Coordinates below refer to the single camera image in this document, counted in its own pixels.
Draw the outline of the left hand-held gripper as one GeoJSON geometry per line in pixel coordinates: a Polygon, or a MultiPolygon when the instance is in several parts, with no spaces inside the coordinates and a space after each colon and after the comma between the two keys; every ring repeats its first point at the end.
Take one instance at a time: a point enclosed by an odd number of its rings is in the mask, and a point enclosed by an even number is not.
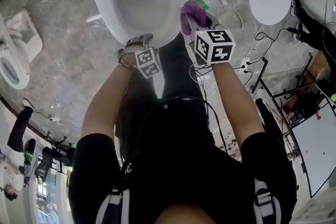
{"type": "Polygon", "coordinates": [[[149,46],[152,38],[151,33],[139,35],[130,39],[125,46],[125,53],[134,53],[136,67],[146,79],[161,72],[158,50],[149,46]]]}

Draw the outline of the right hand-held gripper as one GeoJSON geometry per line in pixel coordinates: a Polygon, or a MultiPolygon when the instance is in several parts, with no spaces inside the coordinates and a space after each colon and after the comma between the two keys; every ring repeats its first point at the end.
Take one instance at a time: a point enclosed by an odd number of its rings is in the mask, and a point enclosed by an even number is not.
{"type": "Polygon", "coordinates": [[[187,16],[190,34],[195,34],[195,51],[208,64],[230,62],[236,46],[232,32],[213,15],[206,15],[206,25],[210,30],[201,30],[195,16],[187,16]]]}

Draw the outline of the purple cloth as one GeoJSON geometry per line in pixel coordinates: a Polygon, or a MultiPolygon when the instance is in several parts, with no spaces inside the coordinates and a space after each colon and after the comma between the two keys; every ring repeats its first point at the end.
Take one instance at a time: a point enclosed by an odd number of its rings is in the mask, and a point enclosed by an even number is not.
{"type": "Polygon", "coordinates": [[[183,7],[181,8],[181,13],[180,13],[181,31],[183,34],[187,36],[191,35],[190,29],[187,23],[187,16],[195,16],[199,21],[198,24],[202,28],[207,28],[206,11],[202,10],[196,2],[187,1],[184,3],[183,7]]]}

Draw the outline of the person's right forearm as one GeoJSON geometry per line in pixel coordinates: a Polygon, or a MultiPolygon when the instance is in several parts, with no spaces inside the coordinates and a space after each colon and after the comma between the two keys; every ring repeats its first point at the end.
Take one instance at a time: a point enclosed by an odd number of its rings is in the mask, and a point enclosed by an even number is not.
{"type": "Polygon", "coordinates": [[[213,73],[227,118],[241,147],[248,137],[264,131],[257,107],[229,63],[215,64],[213,73]]]}

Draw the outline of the person's left forearm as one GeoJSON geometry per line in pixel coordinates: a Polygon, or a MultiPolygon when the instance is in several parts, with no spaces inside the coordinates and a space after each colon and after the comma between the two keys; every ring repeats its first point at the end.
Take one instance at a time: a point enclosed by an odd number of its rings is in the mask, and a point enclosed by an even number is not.
{"type": "Polygon", "coordinates": [[[86,111],[81,137],[104,134],[114,138],[114,125],[127,85],[136,66],[134,54],[126,54],[91,100],[86,111]]]}

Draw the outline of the white toilet with labelled tank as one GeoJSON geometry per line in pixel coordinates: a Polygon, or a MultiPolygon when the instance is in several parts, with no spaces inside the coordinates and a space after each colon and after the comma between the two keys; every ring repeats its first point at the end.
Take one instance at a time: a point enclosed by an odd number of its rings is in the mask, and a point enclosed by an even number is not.
{"type": "Polygon", "coordinates": [[[43,40],[28,10],[4,19],[0,14],[0,74],[14,89],[30,81],[30,63],[42,51],[43,40]]]}

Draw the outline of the green bottle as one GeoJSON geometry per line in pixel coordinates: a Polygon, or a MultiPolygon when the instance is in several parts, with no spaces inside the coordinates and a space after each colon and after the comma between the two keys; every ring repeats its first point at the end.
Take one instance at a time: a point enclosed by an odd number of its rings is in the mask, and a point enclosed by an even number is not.
{"type": "Polygon", "coordinates": [[[209,10],[209,6],[206,5],[206,3],[203,0],[191,0],[191,1],[196,2],[202,10],[205,10],[205,11],[209,10]]]}

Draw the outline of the person's black trousers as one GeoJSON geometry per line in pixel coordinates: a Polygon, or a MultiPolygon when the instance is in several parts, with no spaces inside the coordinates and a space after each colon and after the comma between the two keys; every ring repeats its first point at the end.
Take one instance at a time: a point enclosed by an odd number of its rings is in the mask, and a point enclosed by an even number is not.
{"type": "MultiPolygon", "coordinates": [[[[164,77],[163,100],[179,96],[203,98],[182,33],[169,44],[159,48],[159,59],[164,77]]],[[[135,69],[123,99],[157,102],[153,80],[146,79],[139,69],[135,69]]]]}

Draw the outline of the person's black shirt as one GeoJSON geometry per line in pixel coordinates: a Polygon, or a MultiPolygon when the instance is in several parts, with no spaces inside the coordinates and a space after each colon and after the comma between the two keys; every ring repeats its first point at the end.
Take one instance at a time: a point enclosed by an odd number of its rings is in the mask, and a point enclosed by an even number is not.
{"type": "Polygon", "coordinates": [[[96,133],[77,144],[69,184],[75,224],[95,224],[113,190],[129,190],[129,224],[154,224],[174,204],[201,207],[216,224],[256,224],[255,180],[266,183],[281,207],[281,224],[297,202],[295,173],[273,132],[255,133],[236,161],[214,145],[200,104],[172,100],[156,108],[135,133],[120,167],[113,140],[96,133]]]}

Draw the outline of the black office chair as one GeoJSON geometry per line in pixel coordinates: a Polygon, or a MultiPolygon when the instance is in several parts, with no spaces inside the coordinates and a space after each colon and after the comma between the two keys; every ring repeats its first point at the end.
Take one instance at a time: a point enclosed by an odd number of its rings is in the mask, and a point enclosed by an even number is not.
{"type": "Polygon", "coordinates": [[[64,136],[61,141],[56,141],[50,136],[50,132],[44,137],[44,140],[51,145],[51,148],[44,147],[42,150],[42,158],[37,168],[35,169],[35,176],[38,180],[45,182],[49,170],[53,167],[53,161],[58,161],[60,165],[60,173],[63,173],[64,166],[72,167],[77,144],[65,144],[67,137],[64,136]]]}

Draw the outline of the person's chin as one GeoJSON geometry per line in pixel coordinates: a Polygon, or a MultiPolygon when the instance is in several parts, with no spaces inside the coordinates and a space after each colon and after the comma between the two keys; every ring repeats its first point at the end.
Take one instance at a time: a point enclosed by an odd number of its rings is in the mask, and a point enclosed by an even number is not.
{"type": "Polygon", "coordinates": [[[199,206],[173,204],[167,207],[154,224],[216,224],[199,206]]]}

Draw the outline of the black framed mirror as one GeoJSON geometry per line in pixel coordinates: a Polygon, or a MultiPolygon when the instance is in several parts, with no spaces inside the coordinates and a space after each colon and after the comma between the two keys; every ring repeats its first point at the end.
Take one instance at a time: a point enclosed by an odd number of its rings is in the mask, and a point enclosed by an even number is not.
{"type": "Polygon", "coordinates": [[[336,169],[336,106],[328,102],[292,133],[313,197],[336,169]]]}

